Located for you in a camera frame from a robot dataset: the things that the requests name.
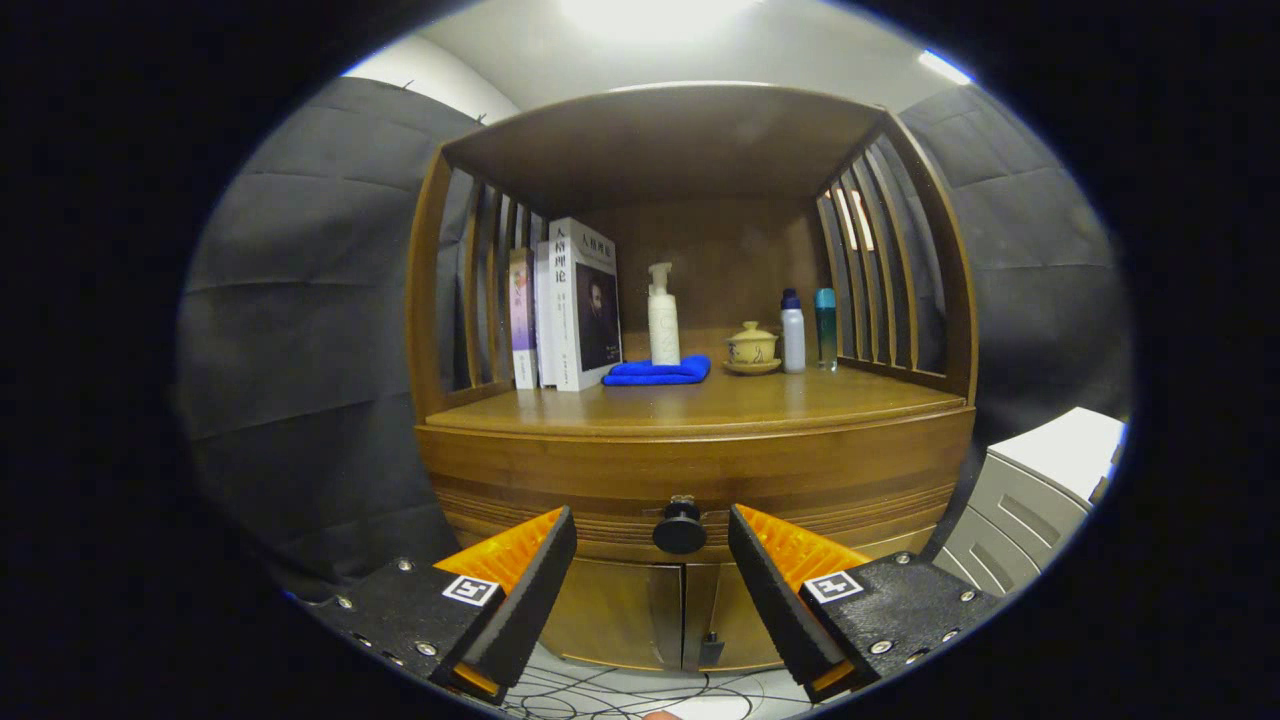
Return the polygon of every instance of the blue towel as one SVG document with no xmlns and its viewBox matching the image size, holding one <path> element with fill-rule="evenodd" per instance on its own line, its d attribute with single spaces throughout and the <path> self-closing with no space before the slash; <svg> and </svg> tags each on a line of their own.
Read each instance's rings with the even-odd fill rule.
<svg viewBox="0 0 1280 720">
<path fill-rule="evenodd" d="M 654 365 L 653 361 L 614 365 L 602 380 L 607 386 L 682 386 L 700 383 L 712 372 L 712 359 L 690 355 L 680 365 Z"/>
</svg>

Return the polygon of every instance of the wooden shelf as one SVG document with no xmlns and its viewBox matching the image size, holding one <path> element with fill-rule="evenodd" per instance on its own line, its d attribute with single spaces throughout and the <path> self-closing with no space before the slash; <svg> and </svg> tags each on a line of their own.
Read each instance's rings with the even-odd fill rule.
<svg viewBox="0 0 1280 720">
<path fill-rule="evenodd" d="M 884 114 L 805 90 L 676 83 L 521 113 L 445 156 L 549 218 L 689 197 L 812 200 Z"/>
<path fill-rule="evenodd" d="M 964 398 L 852 368 L 694 386 L 512 391 L 426 418 L 426 427 L 515 436 L 698 437 L 840 427 L 964 405 Z"/>
<path fill-rule="evenodd" d="M 886 172 L 895 156 L 919 211 L 892 192 L 904 179 Z M 476 181 L 461 258 L 440 252 L 453 179 L 457 188 Z M 410 245 L 415 434 L 465 543 L 573 509 L 575 565 L 544 633 L 557 652 L 676 669 L 696 656 L 682 635 L 717 630 L 731 638 L 719 669 L 777 662 L 732 566 L 726 518 L 735 502 L 873 556 L 923 546 L 951 500 L 975 416 L 977 315 L 943 188 L 888 110 L 758 83 L 579 97 L 436 150 Z M 627 360 L 649 356 L 645 269 L 675 263 L 681 348 L 710 355 L 712 375 L 696 386 L 571 393 L 516 391 L 502 361 L 492 377 L 481 372 L 481 348 L 500 360 L 511 343 L 506 314 L 481 315 L 503 307 L 503 259 L 517 237 L 515 223 L 500 222 L 502 204 L 483 201 L 495 195 L 544 219 L 576 217 L 617 243 Z M 928 228 L 923 242 L 904 233 L 909 211 Z M 438 286 L 442 259 L 458 263 L 457 288 Z M 941 282 L 943 372 L 918 366 L 919 260 Z M 837 327 L 850 341 L 840 369 L 739 377 L 719 368 L 741 322 L 777 329 L 771 320 L 788 287 L 806 307 L 814 290 L 837 288 Z M 460 299 L 467 370 L 443 387 L 440 370 L 460 360 L 439 342 L 457 328 L 436 327 L 445 315 L 438 302 L 451 296 Z M 814 352 L 812 324 L 806 336 Z M 704 510 L 707 544 L 691 555 L 653 543 L 676 495 Z"/>
</svg>

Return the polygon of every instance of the black knob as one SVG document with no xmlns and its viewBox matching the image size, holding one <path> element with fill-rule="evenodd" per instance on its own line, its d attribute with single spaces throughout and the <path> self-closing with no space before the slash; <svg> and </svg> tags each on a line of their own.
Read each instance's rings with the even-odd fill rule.
<svg viewBox="0 0 1280 720">
<path fill-rule="evenodd" d="M 687 555 L 707 544 L 707 529 L 699 521 L 703 512 L 687 496 L 672 498 L 662 511 L 664 519 L 653 528 L 653 543 L 663 552 Z"/>
</svg>

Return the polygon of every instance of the spray bottle nozzle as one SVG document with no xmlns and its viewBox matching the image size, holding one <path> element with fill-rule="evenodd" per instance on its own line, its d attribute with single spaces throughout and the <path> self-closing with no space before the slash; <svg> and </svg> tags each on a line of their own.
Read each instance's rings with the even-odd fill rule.
<svg viewBox="0 0 1280 720">
<path fill-rule="evenodd" d="M 671 272 L 671 263 L 654 263 L 649 265 L 649 274 L 653 282 L 649 283 L 649 295 L 667 295 L 667 273 Z"/>
</svg>

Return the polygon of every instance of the portrait on book cover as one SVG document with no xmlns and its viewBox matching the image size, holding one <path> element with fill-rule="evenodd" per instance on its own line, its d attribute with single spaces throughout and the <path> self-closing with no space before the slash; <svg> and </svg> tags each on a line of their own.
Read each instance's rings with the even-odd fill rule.
<svg viewBox="0 0 1280 720">
<path fill-rule="evenodd" d="M 618 338 L 618 281 L 577 263 L 577 333 L 582 370 L 622 361 Z"/>
</svg>

